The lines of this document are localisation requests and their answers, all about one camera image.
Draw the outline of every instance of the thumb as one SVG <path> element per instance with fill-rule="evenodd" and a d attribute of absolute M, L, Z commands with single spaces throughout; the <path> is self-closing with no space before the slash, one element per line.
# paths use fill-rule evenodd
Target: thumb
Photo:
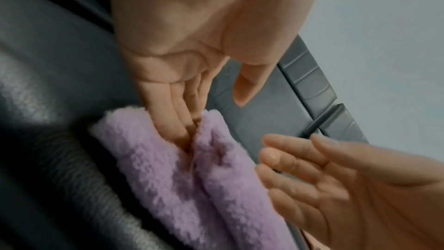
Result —
<path fill-rule="evenodd" d="M 262 89 L 276 64 L 243 64 L 234 84 L 233 98 L 238 106 L 244 106 Z"/>
<path fill-rule="evenodd" d="M 421 185 L 444 180 L 444 164 L 430 158 L 320 135 L 312 135 L 310 140 L 330 161 L 387 184 Z"/>

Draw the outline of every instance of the leather seat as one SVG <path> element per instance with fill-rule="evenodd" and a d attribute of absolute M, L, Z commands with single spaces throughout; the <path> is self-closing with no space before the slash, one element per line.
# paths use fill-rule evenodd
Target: leather seat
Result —
<path fill-rule="evenodd" d="M 0 0 L 0 247 L 186 249 L 139 205 L 87 132 L 104 111 L 141 104 L 106 9 L 58 1 Z M 231 99 L 238 70 L 230 62 L 217 76 L 207 108 L 223 114 L 253 160 L 266 133 L 303 137 L 320 128 L 366 141 L 300 37 L 244 108 Z"/>

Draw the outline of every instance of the white wall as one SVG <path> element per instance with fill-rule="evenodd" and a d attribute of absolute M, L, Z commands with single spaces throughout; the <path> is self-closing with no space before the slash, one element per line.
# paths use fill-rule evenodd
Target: white wall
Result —
<path fill-rule="evenodd" d="M 301 36 L 372 144 L 444 161 L 444 0 L 317 0 Z"/>

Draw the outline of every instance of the open palm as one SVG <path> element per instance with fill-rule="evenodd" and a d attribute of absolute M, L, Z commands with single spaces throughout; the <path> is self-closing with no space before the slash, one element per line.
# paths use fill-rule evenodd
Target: open palm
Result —
<path fill-rule="evenodd" d="M 244 66 L 239 105 L 263 86 L 314 0 L 111 0 L 121 53 L 154 124 L 186 147 L 211 81 L 229 57 Z"/>
<path fill-rule="evenodd" d="M 442 163 L 320 136 L 264 144 L 257 173 L 275 209 L 332 250 L 444 249 Z"/>

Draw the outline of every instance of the fluffy towel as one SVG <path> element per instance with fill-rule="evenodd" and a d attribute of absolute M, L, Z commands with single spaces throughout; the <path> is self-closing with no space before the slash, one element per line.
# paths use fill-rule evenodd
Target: fluffy towel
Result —
<path fill-rule="evenodd" d="M 159 136 L 144 109 L 110 112 L 91 133 L 117 159 L 141 204 L 185 245 L 196 250 L 296 249 L 253 161 L 218 111 L 203 115 L 192 145 L 192 172 L 184 152 Z"/>

